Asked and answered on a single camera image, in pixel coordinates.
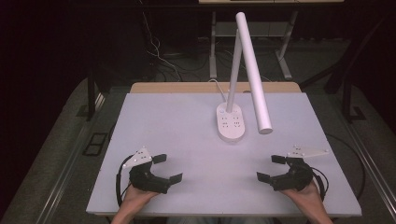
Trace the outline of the person's right hand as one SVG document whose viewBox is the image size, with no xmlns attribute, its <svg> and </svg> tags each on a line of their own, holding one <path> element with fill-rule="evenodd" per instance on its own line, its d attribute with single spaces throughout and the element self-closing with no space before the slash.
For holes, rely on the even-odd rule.
<svg viewBox="0 0 396 224">
<path fill-rule="evenodd" d="M 282 193 L 289 197 L 306 217 L 317 218 L 326 213 L 314 181 L 302 190 L 286 189 L 282 190 Z"/>
</svg>

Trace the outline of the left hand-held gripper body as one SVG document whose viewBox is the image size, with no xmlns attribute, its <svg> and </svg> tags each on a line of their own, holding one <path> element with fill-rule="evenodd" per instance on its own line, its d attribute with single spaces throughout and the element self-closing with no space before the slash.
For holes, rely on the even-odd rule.
<svg viewBox="0 0 396 224">
<path fill-rule="evenodd" d="M 130 169 L 130 183 L 136 189 L 166 193 L 171 186 L 170 181 L 151 172 L 151 166 L 154 164 L 153 157 L 145 147 L 142 147 L 126 160 L 122 168 Z"/>
</svg>

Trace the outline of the person's left hand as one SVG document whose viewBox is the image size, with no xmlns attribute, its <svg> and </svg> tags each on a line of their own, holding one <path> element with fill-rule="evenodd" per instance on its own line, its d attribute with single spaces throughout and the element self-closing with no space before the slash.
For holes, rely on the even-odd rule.
<svg viewBox="0 0 396 224">
<path fill-rule="evenodd" d="M 126 215 L 136 215 L 153 197 L 157 196 L 157 192 L 144 191 L 136 189 L 130 185 L 125 193 L 120 211 Z"/>
</svg>

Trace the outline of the black metal stand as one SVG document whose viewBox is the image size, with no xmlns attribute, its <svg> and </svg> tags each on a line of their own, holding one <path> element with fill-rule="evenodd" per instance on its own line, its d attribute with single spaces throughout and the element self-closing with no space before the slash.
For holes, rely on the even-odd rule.
<svg viewBox="0 0 396 224">
<path fill-rule="evenodd" d="M 365 46 L 369 43 L 370 39 L 375 34 L 376 30 L 384 22 L 384 20 L 385 18 L 381 18 L 370 29 L 368 29 L 364 35 L 360 35 L 354 38 L 347 47 L 345 54 L 335 64 L 308 78 L 307 80 L 299 83 L 300 89 L 303 90 L 309 85 L 319 81 L 320 79 L 329 77 L 328 81 L 324 86 L 324 90 L 328 94 L 336 94 L 339 88 L 343 87 L 341 112 L 343 117 L 349 123 L 352 123 L 354 120 L 365 119 L 365 116 L 362 114 L 361 110 L 358 107 L 351 106 L 351 70 L 356 64 L 356 61 L 363 52 Z"/>
<path fill-rule="evenodd" d="M 102 94 L 102 79 L 97 76 L 92 69 L 88 70 L 87 74 L 87 88 L 88 88 L 88 116 L 87 121 L 90 121 L 98 110 L 100 96 Z"/>
</svg>

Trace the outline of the grey metal desk frame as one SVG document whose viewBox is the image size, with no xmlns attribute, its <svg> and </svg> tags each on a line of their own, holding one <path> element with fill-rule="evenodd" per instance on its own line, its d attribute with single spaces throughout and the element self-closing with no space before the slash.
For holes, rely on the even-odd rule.
<svg viewBox="0 0 396 224">
<path fill-rule="evenodd" d="M 252 37 L 281 37 L 282 46 L 275 51 L 275 56 L 282 74 L 286 80 L 291 80 L 292 75 L 285 59 L 285 53 L 290 42 L 291 34 L 298 16 L 297 11 L 293 11 L 288 21 L 252 21 L 249 22 L 248 29 Z M 211 16 L 211 35 L 209 51 L 209 76 L 217 76 L 216 58 L 216 38 L 233 37 L 237 26 L 232 21 L 218 21 L 217 13 Z"/>
</svg>

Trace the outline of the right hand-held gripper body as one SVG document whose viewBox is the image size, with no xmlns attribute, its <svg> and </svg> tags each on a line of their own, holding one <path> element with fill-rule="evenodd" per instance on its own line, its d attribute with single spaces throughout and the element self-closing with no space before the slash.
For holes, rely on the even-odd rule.
<svg viewBox="0 0 396 224">
<path fill-rule="evenodd" d="M 274 190 L 297 189 L 302 190 L 307 187 L 313 179 L 317 180 L 319 189 L 326 191 L 319 175 L 314 172 L 314 168 L 304 160 L 324 156 L 329 153 L 328 149 L 315 149 L 312 147 L 294 146 L 285 156 L 289 170 L 283 175 L 271 176 L 270 185 Z"/>
</svg>

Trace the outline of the white desk lamp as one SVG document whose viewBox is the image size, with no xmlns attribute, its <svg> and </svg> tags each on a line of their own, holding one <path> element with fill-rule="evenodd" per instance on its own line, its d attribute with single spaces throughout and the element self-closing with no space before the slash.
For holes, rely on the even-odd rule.
<svg viewBox="0 0 396 224">
<path fill-rule="evenodd" d="M 247 78 L 256 116 L 258 133 L 268 134 L 273 131 L 246 15 L 243 12 L 238 12 L 235 15 L 235 19 L 237 30 L 229 93 L 225 102 L 219 104 L 216 109 L 219 137 L 223 141 L 229 143 L 240 141 L 246 132 L 242 108 L 234 102 L 241 59 L 244 59 L 247 69 Z"/>
</svg>

